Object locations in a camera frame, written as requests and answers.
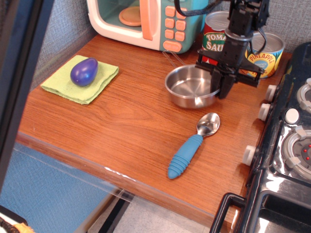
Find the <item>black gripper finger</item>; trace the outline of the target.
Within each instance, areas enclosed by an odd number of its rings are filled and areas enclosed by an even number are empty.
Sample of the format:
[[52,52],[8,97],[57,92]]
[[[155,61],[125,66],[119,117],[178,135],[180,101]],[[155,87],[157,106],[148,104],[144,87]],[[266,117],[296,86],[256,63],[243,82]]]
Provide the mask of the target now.
[[211,86],[210,91],[213,93],[221,89],[221,83],[223,80],[223,74],[218,69],[213,69],[211,73]]
[[225,99],[230,92],[236,77],[233,74],[220,74],[219,78],[219,99]]

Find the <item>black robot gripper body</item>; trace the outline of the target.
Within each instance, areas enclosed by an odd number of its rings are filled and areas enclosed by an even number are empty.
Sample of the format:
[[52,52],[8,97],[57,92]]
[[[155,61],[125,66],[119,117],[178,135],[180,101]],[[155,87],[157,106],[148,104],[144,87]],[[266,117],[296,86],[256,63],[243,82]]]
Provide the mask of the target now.
[[199,49],[195,66],[210,72],[210,74],[213,69],[218,69],[222,74],[233,74],[236,77],[235,83],[241,82],[257,87],[263,69],[245,57],[246,49],[251,44],[252,38],[252,34],[239,36],[227,33],[222,52]]

